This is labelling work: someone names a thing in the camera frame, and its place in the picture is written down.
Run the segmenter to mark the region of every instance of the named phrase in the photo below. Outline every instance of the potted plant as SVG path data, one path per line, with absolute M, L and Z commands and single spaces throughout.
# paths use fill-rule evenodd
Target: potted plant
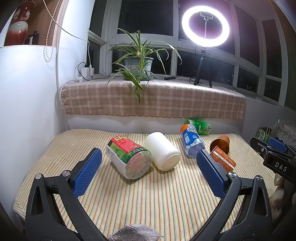
M 162 56 L 159 54 L 159 51 L 164 50 L 167 53 L 167 58 L 168 59 L 168 51 L 165 48 L 161 49 L 154 49 L 151 48 L 151 44 L 153 42 L 160 42 L 168 47 L 170 47 L 180 58 L 181 62 L 181 56 L 179 55 L 178 51 L 170 44 L 162 42 L 162 41 L 151 41 L 149 43 L 148 40 L 146 40 L 144 43 L 141 43 L 141 32 L 138 30 L 135 35 L 136 38 L 134 38 L 129 32 L 126 30 L 120 29 L 122 32 L 124 32 L 131 40 L 132 43 L 120 43 L 115 46 L 113 46 L 111 50 L 121 50 L 126 52 L 122 57 L 120 57 L 117 61 L 115 61 L 113 64 L 120 65 L 121 68 L 116 70 L 117 73 L 115 73 L 110 80 L 116 76 L 117 74 L 122 74 L 125 79 L 130 80 L 134 83 L 134 87 L 131 91 L 131 94 L 133 90 L 135 89 L 136 94 L 138 96 L 139 104 L 141 105 L 141 95 L 140 95 L 140 90 L 144 90 L 143 87 L 140 86 L 140 82 L 142 80 L 148 80 L 150 78 L 151 72 L 151 65 L 153 58 L 150 58 L 151 54 L 156 53 L 157 58 L 161 62 L 161 65 L 163 67 L 163 70 L 165 72 L 165 68 L 163 65 L 162 61 Z M 120 62 L 124 59 L 125 65 L 121 64 Z

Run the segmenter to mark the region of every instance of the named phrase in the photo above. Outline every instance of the red vase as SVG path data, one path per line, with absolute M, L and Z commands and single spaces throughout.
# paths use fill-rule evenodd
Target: red vase
M 33 0 L 23 1 L 15 11 L 13 20 L 8 28 L 4 45 L 20 45 L 23 43 L 28 32 L 26 20 L 30 16 L 30 10 L 36 6 Z

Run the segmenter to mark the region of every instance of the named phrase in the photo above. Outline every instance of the tripod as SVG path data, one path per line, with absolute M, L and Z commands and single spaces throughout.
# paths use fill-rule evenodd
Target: tripod
M 207 15 L 204 15 L 202 13 L 200 13 L 200 16 L 203 17 L 204 21 L 205 21 L 205 36 L 204 36 L 204 38 L 206 38 L 207 37 L 207 22 L 208 22 L 209 19 L 213 19 L 213 16 L 207 16 Z M 212 88 L 211 71 L 210 71 L 210 66 L 207 63 L 206 48 L 204 48 L 204 47 L 202 48 L 202 51 L 201 51 L 201 58 L 200 58 L 200 62 L 198 64 L 198 69 L 197 69 L 194 85 L 198 85 L 199 82 L 200 82 L 200 76 L 201 76 L 203 65 L 206 66 L 208 77 L 209 77 L 209 85 Z

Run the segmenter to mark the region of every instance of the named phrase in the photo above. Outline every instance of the white jar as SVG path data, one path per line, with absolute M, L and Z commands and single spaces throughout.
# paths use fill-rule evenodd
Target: white jar
M 159 170 L 168 171 L 181 160 L 181 152 L 161 133 L 151 133 L 143 142 L 143 147 L 152 154 Z

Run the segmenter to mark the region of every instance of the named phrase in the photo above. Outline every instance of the window frame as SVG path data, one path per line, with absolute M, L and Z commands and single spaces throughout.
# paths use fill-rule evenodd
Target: window frame
M 284 33 L 275 10 L 274 10 L 274 18 L 257 19 L 255 16 L 253 16 L 249 11 L 244 9 L 244 7 L 240 6 L 239 4 L 234 3 L 231 0 L 224 0 L 224 1 L 228 2 L 230 6 L 231 17 L 232 17 L 233 26 L 234 26 L 235 55 L 225 52 L 223 50 L 220 50 L 218 48 L 212 47 L 207 49 L 207 56 L 209 56 L 210 58 L 234 65 L 232 86 L 235 89 L 237 89 L 239 68 L 242 68 L 259 77 L 258 89 L 257 89 L 257 95 L 259 97 L 262 97 L 262 99 L 265 99 L 266 101 L 271 102 L 273 104 L 279 104 L 283 106 L 286 99 L 287 82 L 288 82 L 288 56 L 287 56 L 287 48 L 286 48 Z M 109 51 L 109 49 L 116 44 L 130 41 L 129 37 L 126 36 L 125 34 L 117 33 L 121 3 L 122 3 L 122 0 L 107 0 L 105 12 L 104 12 L 103 24 L 102 24 L 101 37 L 89 31 L 89 40 L 101 46 L 99 72 L 103 75 L 110 75 L 112 73 L 112 65 L 111 65 L 112 53 L 111 51 Z M 259 38 L 260 67 L 240 57 L 239 25 L 238 25 L 235 6 L 245 11 L 256 21 L 258 38 Z M 276 22 L 280 44 L 281 44 L 281 54 L 282 54 L 282 78 L 281 79 L 266 75 L 267 55 L 266 55 L 266 42 L 265 42 L 265 35 L 264 35 L 262 21 L 271 20 L 271 19 L 275 20 Z M 172 46 L 174 46 L 177 50 L 186 51 L 190 53 L 194 53 L 196 48 L 196 53 L 198 54 L 201 53 L 202 48 L 200 46 L 196 47 L 196 45 L 192 41 L 179 39 L 178 35 L 179 35 L 178 0 L 173 0 L 173 36 L 157 35 L 157 34 L 142 34 L 142 37 L 145 40 L 148 39 L 148 40 L 159 40 L 159 41 L 167 42 Z M 161 43 L 154 43 L 152 47 L 167 47 L 167 46 Z M 172 76 L 176 76 L 176 72 L 177 72 L 177 55 L 172 51 L 170 74 Z M 280 97 L 278 102 L 264 96 L 264 86 L 265 86 L 266 78 L 281 82 Z

